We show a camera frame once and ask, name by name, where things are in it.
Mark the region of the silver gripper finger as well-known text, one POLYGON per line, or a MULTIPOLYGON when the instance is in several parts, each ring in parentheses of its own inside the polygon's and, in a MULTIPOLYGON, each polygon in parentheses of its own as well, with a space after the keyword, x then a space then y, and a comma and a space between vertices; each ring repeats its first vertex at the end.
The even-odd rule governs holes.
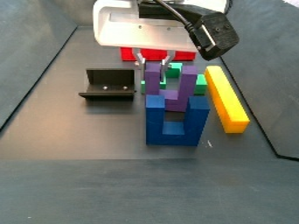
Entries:
POLYGON ((164 73, 168 70, 170 63, 175 57, 175 50, 167 50, 164 59, 162 60, 162 81, 164 80, 164 73))
POLYGON ((132 50, 134 56, 135 56, 135 61, 136 61, 136 66, 140 70, 140 75, 144 75, 146 72, 146 58, 142 54, 142 50, 139 48, 135 48, 132 50))

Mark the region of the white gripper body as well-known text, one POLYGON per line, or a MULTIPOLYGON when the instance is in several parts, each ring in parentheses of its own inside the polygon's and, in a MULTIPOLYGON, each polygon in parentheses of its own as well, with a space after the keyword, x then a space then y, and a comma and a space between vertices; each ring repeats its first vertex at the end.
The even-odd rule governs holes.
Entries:
POLYGON ((138 4, 154 0, 97 0, 92 21, 101 46, 196 52, 183 24, 175 20, 140 18, 138 4))

